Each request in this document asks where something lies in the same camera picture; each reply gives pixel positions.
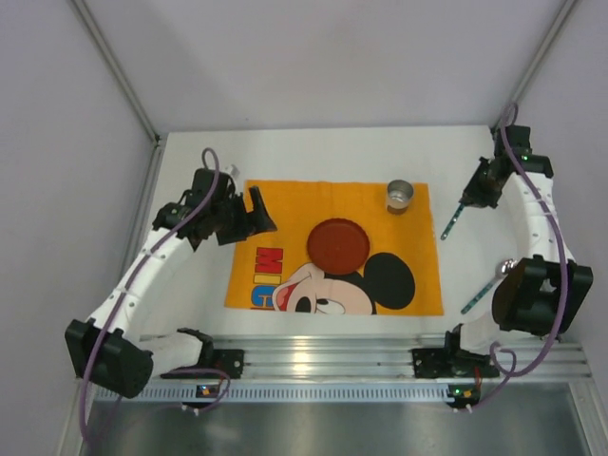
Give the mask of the fork with teal handle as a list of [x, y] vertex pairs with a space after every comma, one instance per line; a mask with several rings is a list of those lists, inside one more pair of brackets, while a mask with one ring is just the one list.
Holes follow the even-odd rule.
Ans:
[[464, 209], [465, 209], [465, 206], [462, 203], [460, 203], [457, 206], [455, 212], [453, 213], [453, 215], [451, 216], [450, 220], [446, 224], [446, 227], [445, 227], [445, 229], [443, 230], [443, 232], [442, 232], [442, 234], [440, 236], [440, 240], [446, 240], [447, 239], [447, 237], [451, 233], [454, 225], [458, 221], [460, 215], [463, 213]]

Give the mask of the orange cartoon mouse towel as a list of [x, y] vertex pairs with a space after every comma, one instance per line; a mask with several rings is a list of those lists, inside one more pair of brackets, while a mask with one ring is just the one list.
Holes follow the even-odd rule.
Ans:
[[[383, 183], [257, 180], [277, 231], [237, 244], [228, 308], [323, 315], [440, 316], [439, 260], [428, 185], [414, 184], [401, 215], [386, 209]], [[315, 267], [309, 233], [350, 219], [370, 240], [363, 266], [347, 275]]]

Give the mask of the metal cup brown base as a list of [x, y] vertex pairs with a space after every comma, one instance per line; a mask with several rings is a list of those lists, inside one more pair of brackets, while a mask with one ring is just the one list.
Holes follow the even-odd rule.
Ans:
[[405, 213], [414, 197], [414, 186], [406, 180], [392, 180], [387, 185], [386, 209], [390, 214]]

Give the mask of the red round plate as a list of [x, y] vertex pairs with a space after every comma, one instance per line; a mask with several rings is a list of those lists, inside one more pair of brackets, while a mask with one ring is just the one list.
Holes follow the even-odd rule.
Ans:
[[347, 275], [367, 261], [371, 243], [365, 230], [346, 218], [319, 222], [309, 233], [307, 254], [311, 263], [324, 273]]

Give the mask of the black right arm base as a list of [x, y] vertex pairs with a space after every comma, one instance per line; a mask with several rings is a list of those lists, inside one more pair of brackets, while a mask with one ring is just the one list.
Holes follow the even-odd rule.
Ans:
[[416, 378], [473, 378], [480, 374], [486, 379], [500, 376], [491, 364], [489, 355], [473, 353], [461, 347], [458, 332], [446, 332], [441, 348], [412, 349], [411, 355]]

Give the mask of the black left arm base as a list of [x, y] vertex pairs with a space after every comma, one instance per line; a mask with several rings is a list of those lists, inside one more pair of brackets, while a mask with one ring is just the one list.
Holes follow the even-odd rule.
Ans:
[[197, 365], [178, 368], [168, 373], [162, 374], [163, 379], [202, 379], [218, 378], [212, 372], [223, 371], [231, 379], [239, 379], [244, 369], [245, 351], [239, 349], [214, 349], [213, 353], [204, 361]]

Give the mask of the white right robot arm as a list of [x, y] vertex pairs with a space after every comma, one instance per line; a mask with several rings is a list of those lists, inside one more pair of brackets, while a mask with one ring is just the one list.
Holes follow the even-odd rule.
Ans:
[[517, 254], [514, 268], [494, 290], [490, 309], [461, 326], [464, 350], [486, 352], [502, 332], [547, 336], [556, 318], [565, 333], [587, 296], [593, 272], [566, 246], [553, 178], [549, 158], [532, 151], [529, 127], [510, 124], [497, 131], [493, 157], [480, 160], [466, 185], [461, 209], [505, 203]]

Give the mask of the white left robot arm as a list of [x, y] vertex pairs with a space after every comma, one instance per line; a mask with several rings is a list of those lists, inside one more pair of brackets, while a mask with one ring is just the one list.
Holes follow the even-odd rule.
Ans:
[[211, 336], [179, 329], [144, 340], [143, 326], [161, 308], [164, 287], [203, 241], [215, 236], [218, 244], [226, 245], [276, 230], [260, 189], [250, 187], [248, 196], [251, 209], [230, 174], [200, 168], [180, 200], [161, 208], [144, 246], [110, 296], [87, 320], [74, 319], [66, 328], [78, 377], [134, 398], [154, 377], [210, 367]]

